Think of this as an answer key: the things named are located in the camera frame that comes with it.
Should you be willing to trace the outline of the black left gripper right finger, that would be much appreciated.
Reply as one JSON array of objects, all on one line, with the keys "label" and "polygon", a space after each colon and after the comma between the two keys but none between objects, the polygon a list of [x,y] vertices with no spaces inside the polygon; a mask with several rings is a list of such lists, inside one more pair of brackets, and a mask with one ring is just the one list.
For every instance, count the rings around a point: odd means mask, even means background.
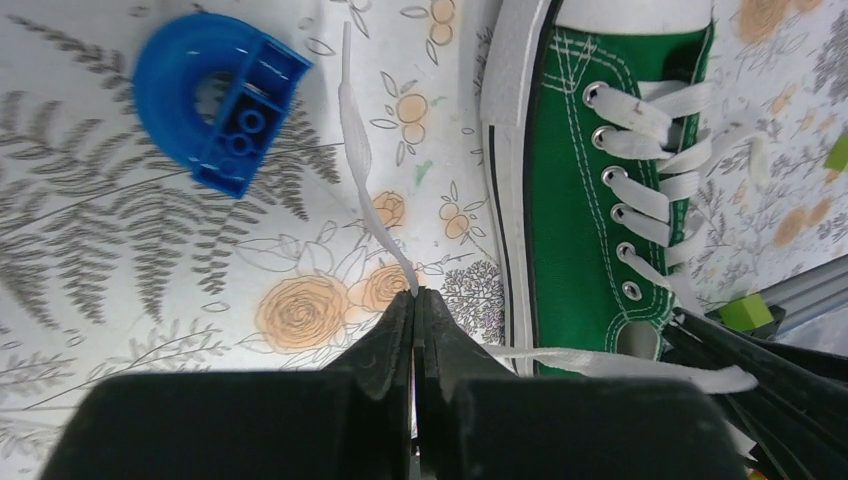
[{"label": "black left gripper right finger", "polygon": [[717,406],[667,380],[521,378],[455,322],[442,296],[413,310],[425,479],[741,479]]}]

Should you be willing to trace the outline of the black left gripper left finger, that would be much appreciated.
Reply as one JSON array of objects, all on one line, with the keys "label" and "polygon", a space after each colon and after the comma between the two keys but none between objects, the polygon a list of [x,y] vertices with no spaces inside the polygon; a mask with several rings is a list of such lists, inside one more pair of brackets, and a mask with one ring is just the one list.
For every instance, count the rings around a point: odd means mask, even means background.
[{"label": "black left gripper left finger", "polygon": [[405,479],[409,317],[395,296],[320,370],[120,375],[83,399],[45,479]]}]

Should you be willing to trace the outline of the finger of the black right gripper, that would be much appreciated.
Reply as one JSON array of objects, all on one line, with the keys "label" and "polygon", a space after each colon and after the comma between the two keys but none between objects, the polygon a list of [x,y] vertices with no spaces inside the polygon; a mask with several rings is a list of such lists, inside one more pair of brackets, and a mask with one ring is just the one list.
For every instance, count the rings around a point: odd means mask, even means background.
[{"label": "finger of the black right gripper", "polygon": [[754,441],[743,459],[767,479],[847,476],[847,360],[759,340],[678,311],[662,336],[665,359],[714,369],[738,366],[757,385],[716,399],[731,424]]}]

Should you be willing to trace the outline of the green canvas sneaker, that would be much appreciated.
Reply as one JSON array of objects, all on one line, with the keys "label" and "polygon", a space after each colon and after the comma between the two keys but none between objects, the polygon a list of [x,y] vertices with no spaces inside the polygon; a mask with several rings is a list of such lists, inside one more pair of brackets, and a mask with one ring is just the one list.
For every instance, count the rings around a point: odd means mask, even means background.
[{"label": "green canvas sneaker", "polygon": [[688,214],[710,168],[751,125],[704,129],[709,1],[505,1],[480,98],[483,149],[515,375],[668,378],[746,392],[737,366],[659,360],[676,308],[700,306],[689,261],[706,230]]}]

